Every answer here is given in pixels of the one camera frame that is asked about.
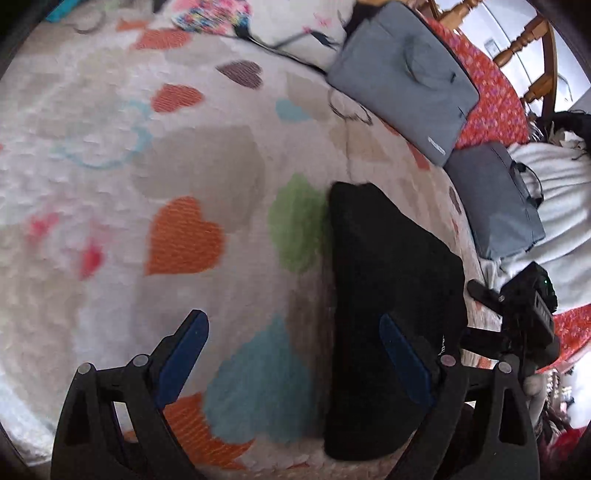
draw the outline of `black camera rig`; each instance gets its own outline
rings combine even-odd
[[[500,293],[468,283],[476,300],[502,316],[500,332],[467,328],[461,346],[499,362],[492,370],[465,367],[416,345],[431,365],[434,406],[389,480],[536,480],[538,453],[522,380],[558,357],[551,311],[556,296],[545,270],[530,264]],[[162,410],[175,401],[207,339],[207,316],[193,310],[153,353],[125,367],[97,371],[82,364],[57,428],[52,480],[205,479],[189,461]],[[413,347],[413,339],[408,339]],[[469,428],[465,402],[476,401]],[[138,439],[126,442],[113,402],[124,402]]]

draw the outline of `white pillow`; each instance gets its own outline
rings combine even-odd
[[[342,22],[349,21],[355,4],[355,0],[248,2],[251,6],[250,33],[269,46],[310,30],[324,34],[333,43],[330,47],[323,45],[313,34],[307,34],[279,48],[323,70],[328,70],[342,48],[346,37]],[[161,15],[170,20],[198,4],[199,0],[170,0]]]

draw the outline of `black strap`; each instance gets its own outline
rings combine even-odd
[[[517,171],[519,173],[525,173],[525,171],[528,170],[529,172],[531,172],[531,174],[535,177],[535,179],[540,184],[540,196],[538,198],[533,198],[530,195],[530,197],[527,199],[536,209],[540,208],[540,205],[542,205],[542,202],[544,201],[544,188],[542,187],[542,182],[540,181],[538,176],[535,174],[535,172],[531,168],[529,168],[526,164],[521,163],[521,162],[516,162],[516,161],[514,161],[513,163],[514,163],[513,166],[517,169]]]
[[[313,63],[309,63],[305,60],[302,60],[302,59],[296,57],[295,55],[292,55],[291,53],[287,53],[286,51],[282,51],[277,48],[277,47],[281,47],[283,45],[286,45],[293,40],[296,40],[295,37],[300,38],[299,35],[295,35],[293,38],[288,39],[289,41],[282,41],[274,46],[271,46],[271,45],[267,45],[266,43],[263,43],[262,41],[254,38],[251,35],[250,29],[248,28],[247,25],[234,25],[234,33],[241,40],[246,40],[251,43],[254,43],[255,45],[258,45],[259,47],[265,49],[266,51],[269,51],[271,53],[275,53],[277,55],[280,55],[282,57],[286,57],[288,59],[292,59],[292,60],[296,61],[297,63],[300,63],[306,67],[309,67],[322,75],[326,75],[326,72],[323,69],[321,69],[319,66],[316,66]],[[316,40],[321,42],[325,47],[334,49],[334,46],[337,45],[336,43],[331,42],[330,38],[321,32],[312,31],[312,32],[310,32],[310,35],[312,35]]]

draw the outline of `heart pattern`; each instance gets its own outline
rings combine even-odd
[[[27,243],[32,247],[37,246],[47,238],[51,230],[59,223],[60,216],[56,212],[45,215],[33,215],[27,221]]]
[[[265,161],[245,126],[176,130],[155,138],[133,168],[134,185],[144,196],[198,197],[203,215],[226,235],[250,222],[266,191]]]
[[[413,154],[414,161],[417,162],[418,169],[419,170],[426,170],[426,171],[431,170],[431,167],[429,165],[429,161],[427,160],[425,155],[423,155],[421,152],[419,152],[418,148],[415,147],[412,143],[407,141],[407,145],[408,145],[411,153]]]
[[[199,273],[215,267],[223,250],[222,228],[202,219],[198,201],[174,199],[152,222],[145,274]]]
[[[216,70],[243,87],[257,90],[262,85],[262,79],[260,77],[262,68],[253,61],[233,61],[217,67]]]
[[[456,237],[460,234],[460,229],[457,226],[456,221],[452,218],[452,225],[453,225],[453,231],[456,233]]]
[[[152,110],[158,113],[170,113],[184,106],[197,105],[202,100],[201,92],[193,87],[166,83],[152,97]]]
[[[191,40],[191,34],[177,28],[144,30],[134,48],[137,50],[168,50],[180,48]]]
[[[261,435],[288,443],[318,425],[317,399],[312,372],[291,348],[277,315],[221,364],[202,409],[212,435],[225,443],[245,444]]]
[[[289,124],[305,122],[311,118],[302,107],[293,104],[292,101],[287,98],[277,100],[275,103],[275,111],[282,121]]]
[[[117,32],[126,32],[128,30],[144,30],[148,28],[150,24],[149,20],[124,20],[123,18],[119,19],[119,23],[115,27],[115,31]]]
[[[246,452],[254,440],[229,444],[214,437],[202,412],[203,399],[200,393],[178,399],[167,405],[164,416],[170,428],[194,465],[214,465],[226,469],[243,469],[236,461]]]
[[[267,214],[269,234],[283,268],[301,274],[316,262],[326,233],[325,218],[326,193],[294,173]]]
[[[390,161],[381,144],[372,134],[372,128],[363,122],[335,125],[329,131],[329,138],[343,155],[349,155],[351,159],[371,162]]]
[[[462,208],[460,208],[460,202],[457,201],[456,191],[453,189],[453,187],[449,187],[449,198],[452,201],[453,206],[456,208],[456,211],[461,215]]]
[[[90,278],[104,262],[105,254],[101,245],[96,239],[90,238],[80,255],[80,279]]]
[[[287,73],[286,77],[287,98],[293,105],[318,122],[333,118],[334,113],[326,103],[328,90],[324,86],[292,73]]]

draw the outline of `orange heart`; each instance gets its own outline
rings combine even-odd
[[[217,265],[224,249],[222,228],[203,221],[193,197],[174,199],[152,222],[146,275],[199,273]]]
[[[148,28],[150,24],[149,20],[123,20],[122,18],[119,19],[119,23],[115,27],[115,31],[117,32],[125,32],[128,30],[144,30]]]
[[[410,151],[413,154],[414,161],[417,162],[418,169],[419,170],[431,170],[431,167],[429,166],[429,161],[427,160],[427,158],[425,157],[425,155],[423,155],[422,153],[420,153],[419,150],[418,150],[418,148],[415,147],[408,140],[407,140],[407,145],[408,145]]]
[[[161,28],[160,30],[144,30],[134,48],[142,50],[169,50],[180,48],[191,40],[191,34],[176,28]]]
[[[246,452],[254,440],[241,444],[230,444],[214,437],[201,410],[202,394],[179,398],[166,405],[164,417],[174,432],[180,446],[194,465],[213,465],[227,470],[244,470],[243,464],[236,461]],[[124,433],[128,442],[137,442],[133,430]]]
[[[170,113],[184,106],[197,105],[202,100],[201,92],[193,87],[166,83],[152,97],[152,109],[158,113]]]

